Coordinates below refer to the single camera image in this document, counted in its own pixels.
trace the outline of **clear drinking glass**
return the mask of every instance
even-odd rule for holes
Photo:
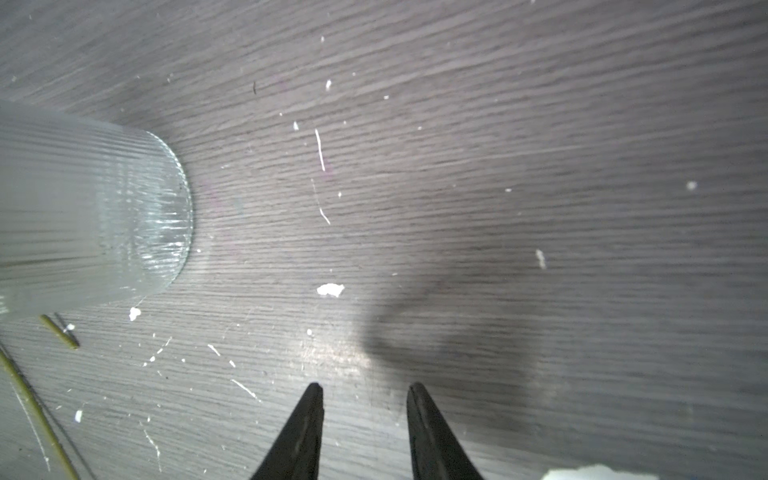
[[[0,101],[0,321],[160,292],[191,240],[160,138]]]

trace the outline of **gray wooden table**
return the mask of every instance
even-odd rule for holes
[[[134,322],[0,340],[83,478],[249,478],[315,380],[322,478],[410,477],[413,380],[488,479],[765,478],[767,54],[747,0],[0,3],[0,97],[153,131],[196,209]],[[0,478],[62,478],[0,405]]]

